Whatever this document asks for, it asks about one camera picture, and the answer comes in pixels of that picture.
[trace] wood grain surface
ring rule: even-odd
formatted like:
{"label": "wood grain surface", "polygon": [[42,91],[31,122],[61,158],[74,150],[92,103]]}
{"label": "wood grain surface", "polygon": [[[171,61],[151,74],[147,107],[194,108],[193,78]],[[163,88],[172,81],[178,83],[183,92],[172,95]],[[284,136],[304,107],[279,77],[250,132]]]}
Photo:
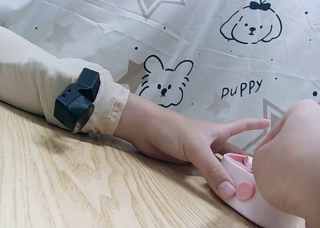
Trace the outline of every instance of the wood grain surface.
{"label": "wood grain surface", "polygon": [[0,227],[257,227],[189,165],[0,103]]}

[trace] skin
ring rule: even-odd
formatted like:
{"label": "skin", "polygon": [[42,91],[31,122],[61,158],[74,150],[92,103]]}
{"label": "skin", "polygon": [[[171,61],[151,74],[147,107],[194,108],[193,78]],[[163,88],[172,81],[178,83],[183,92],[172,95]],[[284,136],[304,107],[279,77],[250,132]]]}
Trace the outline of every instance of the skin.
{"label": "skin", "polygon": [[291,107],[254,153],[252,170],[262,196],[274,207],[320,227],[320,105]]}
{"label": "skin", "polygon": [[247,130],[266,129],[265,119],[239,119],[212,123],[165,109],[147,99],[130,94],[114,136],[132,143],[141,153],[155,159],[195,165],[213,191],[222,198],[234,194],[222,193],[219,185],[229,181],[215,153],[244,154],[227,140]]}

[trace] cartoon dog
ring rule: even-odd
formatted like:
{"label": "cartoon dog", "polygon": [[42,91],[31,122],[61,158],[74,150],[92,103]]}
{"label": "cartoon dog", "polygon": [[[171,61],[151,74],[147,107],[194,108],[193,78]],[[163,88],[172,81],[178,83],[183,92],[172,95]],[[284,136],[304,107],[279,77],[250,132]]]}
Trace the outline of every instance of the cartoon dog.
{"label": "cartoon dog", "polygon": [[241,44],[268,43],[282,33],[282,22],[278,14],[265,1],[250,2],[249,6],[235,12],[220,28],[227,40]]}
{"label": "cartoon dog", "polygon": [[139,95],[165,108],[179,105],[184,98],[184,87],[189,82],[193,61],[184,60],[175,69],[165,69],[158,56],[150,55],[143,66],[147,74],[142,77],[137,90]]}

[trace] pink plastic toy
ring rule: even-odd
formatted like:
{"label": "pink plastic toy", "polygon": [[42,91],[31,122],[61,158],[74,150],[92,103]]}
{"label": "pink plastic toy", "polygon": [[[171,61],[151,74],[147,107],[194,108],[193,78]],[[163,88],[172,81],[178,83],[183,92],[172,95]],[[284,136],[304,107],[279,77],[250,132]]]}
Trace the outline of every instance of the pink plastic toy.
{"label": "pink plastic toy", "polygon": [[259,193],[252,174],[252,157],[228,153],[222,165],[236,184],[234,196],[224,201],[263,228],[295,228],[301,218],[275,209]]}

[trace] beige sleeve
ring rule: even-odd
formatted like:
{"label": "beige sleeve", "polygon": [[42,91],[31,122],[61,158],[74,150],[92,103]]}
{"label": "beige sleeve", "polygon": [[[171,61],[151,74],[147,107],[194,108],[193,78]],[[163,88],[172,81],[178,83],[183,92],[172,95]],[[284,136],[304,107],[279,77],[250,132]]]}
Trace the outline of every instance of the beige sleeve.
{"label": "beige sleeve", "polygon": [[100,65],[80,59],[58,59],[0,27],[0,100],[6,103],[65,128],[54,118],[55,100],[68,84],[77,81],[83,68],[99,72],[101,85],[94,113],[82,132],[113,136],[129,90],[115,83],[110,72]]}

